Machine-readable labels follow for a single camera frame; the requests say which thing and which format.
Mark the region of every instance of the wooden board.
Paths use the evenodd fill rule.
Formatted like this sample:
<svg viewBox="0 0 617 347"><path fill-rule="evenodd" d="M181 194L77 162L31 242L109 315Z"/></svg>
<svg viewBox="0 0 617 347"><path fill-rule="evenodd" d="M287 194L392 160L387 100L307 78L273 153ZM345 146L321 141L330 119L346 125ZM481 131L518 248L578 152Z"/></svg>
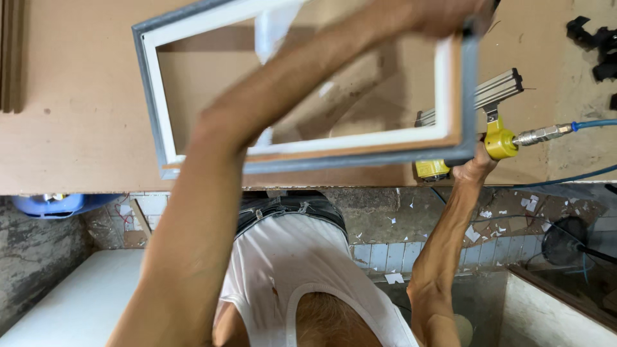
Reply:
<svg viewBox="0 0 617 347"><path fill-rule="evenodd" d="M19 116L0 115L1 194L149 191L172 187L173 182L159 178L130 27L190 2L25 3L25 103ZM495 27L482 41L479 79L487 80L517 67L524 86L536 88L501 105L500 113L507 127L519 132L553 124L558 116L582 117L583 105L604 97L600 91L608 88L605 85L589 83L589 88L598 91L591 89L578 94L575 83L566 83L567 78L578 77L581 71L587 78L595 64L590 57L595 56L571 47L565 23L581 14L594 19L610 13L615 13L611 2L601 0L502 2ZM616 17L598 20L597 24L617 27ZM397 55L403 69L412 69L415 79L424 81L408 86L412 100L418 102L414 107L429 109L433 106L432 71L414 66L429 61L431 50L420 38L409 40L417 40L419 46L413 51L398 50ZM395 79L386 80L375 93L392 98L388 91L397 83ZM604 135L603 144L597 135L588 136L591 148L615 148L617 136ZM552 163L560 161L560 156L557 152L549 153L546 144L523 148L519 157L500 163L487 183L532 183L615 163L606 156L585 159L586 156L579 155L576 164L568 161L566 169L557 170ZM617 173L607 175L606 179L617 179ZM404 186L417 182L412 166L405 164L248 176L244 185Z"/></svg>

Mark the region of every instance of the workbench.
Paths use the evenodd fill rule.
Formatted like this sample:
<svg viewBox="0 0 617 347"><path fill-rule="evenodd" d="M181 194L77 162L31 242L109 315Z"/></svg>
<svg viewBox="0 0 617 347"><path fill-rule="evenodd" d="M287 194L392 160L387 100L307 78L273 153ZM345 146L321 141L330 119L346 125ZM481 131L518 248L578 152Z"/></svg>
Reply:
<svg viewBox="0 0 617 347"><path fill-rule="evenodd" d="M159 178L131 26L190 2L26 2L23 111L0 114L0 194L170 190L173 181ZM522 74L528 90L500 105L515 133L617 118L608 110L614 82L596 83L591 74L597 52L566 37L565 24L578 15L592 19L586 25L592 33L617 27L614 1L502 1L481 43L478 80L512 67ZM421 88L413 92L421 99ZM522 148L486 183L542 182L608 167L617 162L616 135L614 128L594 128ZM589 180L617 180L617 172ZM412 164L250 175L243 181L253 189L419 184Z"/></svg>

